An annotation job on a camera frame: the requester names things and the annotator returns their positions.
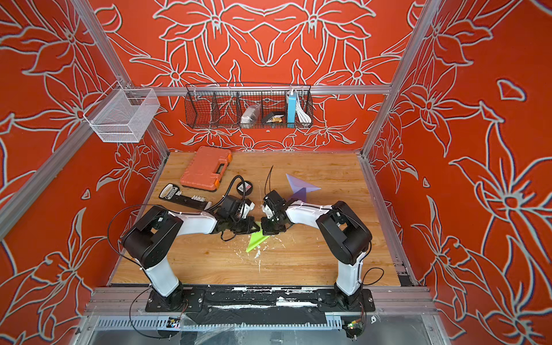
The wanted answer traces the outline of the lime green square paper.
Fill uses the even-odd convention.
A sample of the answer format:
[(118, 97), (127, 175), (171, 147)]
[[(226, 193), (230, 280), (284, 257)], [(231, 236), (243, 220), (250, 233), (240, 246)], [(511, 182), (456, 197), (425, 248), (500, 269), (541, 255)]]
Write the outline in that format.
[(251, 252), (252, 250), (260, 246), (260, 244), (262, 244), (264, 241), (266, 241), (269, 238), (270, 236), (265, 236), (262, 231), (258, 231), (251, 234), (250, 242), (246, 248), (246, 252)]

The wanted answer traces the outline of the dark purple square paper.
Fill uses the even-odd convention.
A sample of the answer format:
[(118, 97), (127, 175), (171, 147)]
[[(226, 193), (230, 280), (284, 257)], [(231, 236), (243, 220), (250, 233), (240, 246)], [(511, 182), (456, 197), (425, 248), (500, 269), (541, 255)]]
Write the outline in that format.
[(307, 199), (307, 190), (306, 188), (298, 189), (296, 192), (293, 193), (293, 195), (290, 197), (290, 200), (295, 201), (302, 201), (303, 203), (306, 202)]

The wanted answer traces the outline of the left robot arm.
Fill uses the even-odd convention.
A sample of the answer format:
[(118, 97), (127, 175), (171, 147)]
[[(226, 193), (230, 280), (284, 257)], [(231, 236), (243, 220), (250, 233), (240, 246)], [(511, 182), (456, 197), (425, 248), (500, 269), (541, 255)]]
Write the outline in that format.
[(177, 311), (185, 306), (183, 284), (176, 277), (168, 253), (179, 236), (231, 231), (248, 235), (260, 231), (253, 216), (224, 218), (208, 211), (180, 213), (152, 206), (123, 237), (122, 244), (152, 286), (147, 311)]

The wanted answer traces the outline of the light lavender square paper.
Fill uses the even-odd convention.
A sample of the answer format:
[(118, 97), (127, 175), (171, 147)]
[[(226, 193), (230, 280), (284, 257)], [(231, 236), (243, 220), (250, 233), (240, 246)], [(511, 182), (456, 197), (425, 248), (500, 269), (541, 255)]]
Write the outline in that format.
[(294, 193), (297, 193), (299, 191), (305, 190), (306, 193), (311, 193), (314, 191), (319, 191), (321, 188), (313, 185), (311, 183), (308, 183), (304, 180), (301, 180), (299, 178), (296, 178), (295, 176), (292, 176), (290, 174), (286, 175), (287, 181), (290, 184), (290, 187)]

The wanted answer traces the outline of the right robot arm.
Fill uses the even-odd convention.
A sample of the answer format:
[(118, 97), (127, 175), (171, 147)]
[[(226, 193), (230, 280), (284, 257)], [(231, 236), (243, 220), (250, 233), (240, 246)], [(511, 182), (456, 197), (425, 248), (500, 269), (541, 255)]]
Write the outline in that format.
[(332, 206), (308, 204), (298, 199), (285, 201), (266, 196), (263, 201), (262, 232), (265, 236), (283, 233), (303, 224), (320, 231), (338, 261), (338, 273), (330, 301), (322, 306), (346, 311), (364, 311), (363, 260), (371, 248), (372, 233), (343, 201)]

